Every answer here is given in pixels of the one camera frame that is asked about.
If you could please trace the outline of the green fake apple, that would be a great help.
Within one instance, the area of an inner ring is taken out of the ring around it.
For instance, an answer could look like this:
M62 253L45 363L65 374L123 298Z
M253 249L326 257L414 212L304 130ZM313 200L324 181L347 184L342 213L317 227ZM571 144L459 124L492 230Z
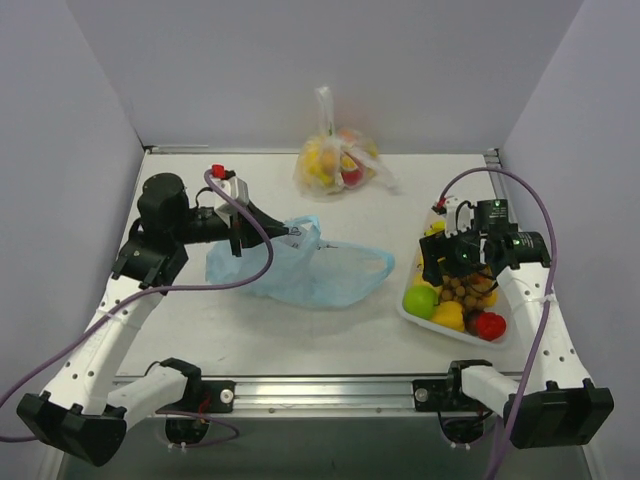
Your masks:
M438 292L427 285L411 286L404 294L402 306L405 312L423 320L430 320L438 305Z

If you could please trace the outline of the light blue plastic bag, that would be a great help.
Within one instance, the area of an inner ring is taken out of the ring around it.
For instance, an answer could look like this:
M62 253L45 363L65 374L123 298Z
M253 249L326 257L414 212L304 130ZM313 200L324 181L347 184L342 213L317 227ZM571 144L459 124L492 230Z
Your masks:
M285 225L289 233L271 240L269 270L240 292L307 309L345 308L373 293L395 267L385 250L324 239L314 215Z

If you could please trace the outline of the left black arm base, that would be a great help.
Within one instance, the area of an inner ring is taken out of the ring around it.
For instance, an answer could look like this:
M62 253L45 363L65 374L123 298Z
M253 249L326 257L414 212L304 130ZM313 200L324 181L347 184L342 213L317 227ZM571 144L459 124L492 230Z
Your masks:
M201 380L182 400L159 411L165 417L161 439L183 452L236 440L239 429L218 418L233 412L235 390L229 379Z

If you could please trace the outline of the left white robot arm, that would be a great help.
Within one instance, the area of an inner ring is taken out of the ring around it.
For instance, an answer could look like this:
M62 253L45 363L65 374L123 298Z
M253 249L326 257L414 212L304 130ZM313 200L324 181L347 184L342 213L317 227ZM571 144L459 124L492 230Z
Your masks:
M17 415L35 438L93 466L110 461L126 433L166 406L195 413L205 398L199 367L169 358L122 388L112 381L144 322L175 285L187 246L226 241L232 255L272 241L288 227L257 208L234 172L215 165L204 174L212 207L191 206L173 173L148 178L139 216L119 250L103 298L82 336L59 354L64 364L39 394L26 394Z

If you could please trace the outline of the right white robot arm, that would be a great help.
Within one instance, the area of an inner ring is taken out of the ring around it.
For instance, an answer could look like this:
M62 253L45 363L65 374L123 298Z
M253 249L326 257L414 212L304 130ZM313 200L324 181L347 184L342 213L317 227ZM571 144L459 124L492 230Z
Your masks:
M510 309L506 331L532 349L519 381L486 360L452 362L446 402L465 409L476 401L495 412L519 449L588 444L614 400L608 388L594 385L570 339L544 238L520 230L505 199L449 197L432 209L444 227L419 241L424 280L441 286L445 278L479 274L492 281Z

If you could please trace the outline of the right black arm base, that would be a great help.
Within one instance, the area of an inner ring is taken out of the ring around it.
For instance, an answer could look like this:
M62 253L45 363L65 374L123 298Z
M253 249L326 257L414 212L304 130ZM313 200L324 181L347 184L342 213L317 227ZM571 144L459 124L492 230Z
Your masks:
M453 449L470 450L490 428L493 412L462 392L462 371L468 367L491 366L486 360L453 361L444 377L412 381L414 410L435 413L444 439Z

